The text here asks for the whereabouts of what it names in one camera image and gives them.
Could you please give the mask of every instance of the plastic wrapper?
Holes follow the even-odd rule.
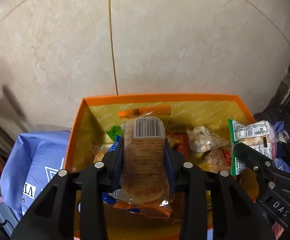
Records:
[[[172,210],[163,162],[165,128],[157,117],[162,114],[156,110],[126,122],[121,190],[114,207],[140,208],[147,217],[167,219]]]
[[[273,233],[275,235],[275,239],[277,240],[283,234],[284,228],[278,222],[275,222],[272,225],[272,231],[273,231]]]
[[[181,143],[181,139],[178,138],[175,133],[166,133],[166,139],[168,140],[171,148]]]
[[[228,143],[221,147],[227,166],[232,166],[232,145]]]
[[[230,167],[227,165],[221,149],[211,150],[198,166],[203,171],[218,173],[220,170],[227,170],[230,172]]]
[[[117,125],[114,125],[109,131],[106,132],[106,134],[112,139],[113,142],[116,141],[116,135],[123,137],[121,127]]]
[[[110,147],[112,147],[112,145],[112,143],[104,144],[101,146],[92,144],[90,147],[91,155],[90,158],[88,158],[89,162],[100,162],[103,159],[104,155],[109,151]]]
[[[151,107],[140,107],[136,109],[128,109],[118,112],[118,116],[121,120],[121,129],[125,131],[126,123],[129,120],[135,119],[141,115],[154,114],[160,120],[162,120],[164,127],[166,128],[170,115],[172,112],[171,106],[151,106]]]
[[[275,131],[272,125],[265,120],[244,126],[235,120],[228,120],[232,148],[236,143],[242,142],[257,150],[267,158],[274,160],[276,157]],[[246,169],[245,163],[232,153],[231,175],[238,175]]]
[[[187,130],[187,135],[189,148],[194,153],[206,152],[229,143],[228,140],[221,138],[205,126],[197,126],[193,130]]]

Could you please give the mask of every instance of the wall tile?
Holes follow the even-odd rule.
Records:
[[[262,111],[290,45],[245,0],[112,0],[118,92],[225,93]]]

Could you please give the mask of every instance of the snack packet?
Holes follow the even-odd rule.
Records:
[[[175,151],[180,152],[185,160],[188,159],[188,140],[186,133],[166,133],[169,145]]]
[[[211,150],[205,159],[198,165],[203,171],[218,173],[220,170],[230,172],[230,167],[226,163],[226,159],[221,149]]]
[[[227,166],[232,166],[232,145],[228,143],[221,147]]]
[[[193,130],[187,129],[187,135],[189,148],[194,153],[207,152],[229,143],[205,126],[197,126]]]
[[[151,217],[169,218],[172,210],[168,201],[164,148],[164,123],[156,113],[146,113],[126,122],[121,190],[115,208],[154,209]]]
[[[115,135],[115,136],[116,136],[116,140],[113,144],[104,144],[101,146],[98,146],[95,144],[92,145],[92,150],[91,150],[92,154],[91,155],[93,157],[93,160],[92,160],[93,163],[100,162],[107,152],[112,152],[112,151],[117,149],[117,146],[119,144],[119,140],[121,139],[121,136],[119,136],[119,135]],[[103,201],[105,203],[113,206],[116,203],[119,191],[120,191],[120,189],[117,189],[112,193],[103,192],[102,193]],[[131,213],[140,213],[139,208],[128,209],[126,211],[131,212]]]
[[[239,142],[257,150],[267,158],[274,160],[276,156],[275,131],[265,120],[244,126],[235,120],[228,120],[232,148]],[[245,163],[234,156],[232,152],[231,175],[238,175],[246,169]]]

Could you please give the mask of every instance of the barcode label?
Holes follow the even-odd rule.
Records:
[[[108,193],[109,196],[113,197],[113,198],[118,198],[120,189],[115,190],[113,193]]]
[[[141,117],[134,120],[134,138],[165,137],[164,124],[157,117]]]
[[[168,192],[168,201],[170,203],[173,203],[174,202],[174,199],[175,199],[175,192],[173,192],[171,189],[169,189],[169,192]]]

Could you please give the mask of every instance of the white logo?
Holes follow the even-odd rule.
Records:
[[[60,165],[60,169],[61,170],[63,168],[63,165],[64,165],[64,159],[65,158],[62,158],[62,163]],[[59,170],[57,169],[53,169],[53,168],[50,168],[50,167],[47,167],[45,166],[45,170],[46,170],[46,175],[47,175],[47,179],[48,179],[48,182],[50,182],[52,180],[52,178],[57,174],[57,172]]]
[[[36,192],[36,187],[26,182],[25,185],[24,185],[24,191],[23,191],[23,193],[26,196],[34,199],[35,192]]]
[[[278,208],[280,206],[280,203],[278,201],[275,202],[275,204],[273,205],[274,208]],[[284,207],[279,208],[277,211],[279,211],[280,213],[282,213],[284,211]],[[283,213],[283,216],[286,217],[290,212],[288,210],[286,210]]]

